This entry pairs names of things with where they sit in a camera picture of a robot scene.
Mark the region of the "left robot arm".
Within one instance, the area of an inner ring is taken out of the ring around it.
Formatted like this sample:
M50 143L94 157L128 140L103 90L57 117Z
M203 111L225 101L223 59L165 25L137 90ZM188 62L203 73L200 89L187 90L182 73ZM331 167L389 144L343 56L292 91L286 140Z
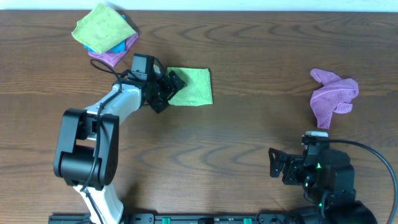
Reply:
M83 198L85 215L52 215L49 223L120 223L124 205L113 179L118 166L119 127L144 104L160 113L176 93L187 86L175 72L136 72L116 77L111 91L82 110L68 109L62 117L53 171Z

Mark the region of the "green microfiber cloth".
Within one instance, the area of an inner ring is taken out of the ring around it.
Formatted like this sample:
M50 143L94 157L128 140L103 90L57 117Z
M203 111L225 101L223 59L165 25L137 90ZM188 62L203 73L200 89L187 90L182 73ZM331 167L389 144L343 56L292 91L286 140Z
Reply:
M186 86L169 100L174 106L203 106L213 103L210 71L207 68L169 67L168 74L175 72Z

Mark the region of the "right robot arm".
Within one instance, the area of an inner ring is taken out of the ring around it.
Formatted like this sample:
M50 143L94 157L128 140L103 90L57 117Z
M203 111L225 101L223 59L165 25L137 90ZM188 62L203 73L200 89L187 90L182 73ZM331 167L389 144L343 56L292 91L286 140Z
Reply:
M372 224L372 211L356 200L354 168L347 153L327 146L310 146L302 155L269 149L270 176L282 174L285 185L303 187L313 203L286 214L284 223Z

